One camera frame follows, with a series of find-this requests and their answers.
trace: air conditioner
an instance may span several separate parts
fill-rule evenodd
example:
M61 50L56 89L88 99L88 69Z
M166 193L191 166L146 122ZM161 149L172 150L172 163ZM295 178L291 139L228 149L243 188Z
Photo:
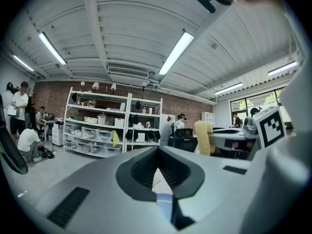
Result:
M110 78L115 83L142 87L143 82L150 83L148 73L128 68L108 67Z

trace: paper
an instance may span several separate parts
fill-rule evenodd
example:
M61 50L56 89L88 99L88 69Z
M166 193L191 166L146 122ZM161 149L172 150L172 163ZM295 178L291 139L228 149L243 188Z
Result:
M8 108L8 115L15 116L16 115L16 109L14 109L13 106L9 106Z

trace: brick wall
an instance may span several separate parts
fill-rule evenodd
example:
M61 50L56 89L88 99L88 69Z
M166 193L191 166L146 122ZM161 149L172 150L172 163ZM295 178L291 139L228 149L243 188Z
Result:
M34 107L39 109L39 107L44 106L47 112L54 114L56 117L64 117L66 101L70 88L73 87L73 89L76 91L79 89L88 91L93 90L91 88L92 84L93 83L91 82L86 82L85 86L82 87L80 82L36 82L34 87ZM101 83L97 93L104 93L105 86L105 84ZM133 98L142 97L142 91L140 89L117 86L117 90L115 91L115 95L117 96L128 96L128 93L132 93ZM211 105L203 104L201 102L190 99L158 93L156 91L144 91L144 99L159 101L160 98L162 98L163 102L163 114L176 116L181 113L185 114L187 118L187 121L185 121L186 128L194 128L194 123L201 118L201 112L212 113Z

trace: table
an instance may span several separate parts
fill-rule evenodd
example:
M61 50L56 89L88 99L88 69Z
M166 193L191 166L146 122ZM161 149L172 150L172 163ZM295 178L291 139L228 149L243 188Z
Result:
M55 120L45 120L45 119L41 119L41 121L44 123L44 142L47 142L47 130L46 130L46 125L47 124L53 124L56 123Z

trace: yellow cloth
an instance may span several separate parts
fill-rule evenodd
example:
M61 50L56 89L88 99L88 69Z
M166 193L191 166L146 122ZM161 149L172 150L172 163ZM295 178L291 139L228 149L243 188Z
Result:
M213 133L212 124L199 120L195 122L195 130L200 154L210 156L210 154L215 153L215 146L209 141L208 135Z
M115 147L119 143L119 137L118 137L116 130L113 130L112 141L113 141L113 147Z

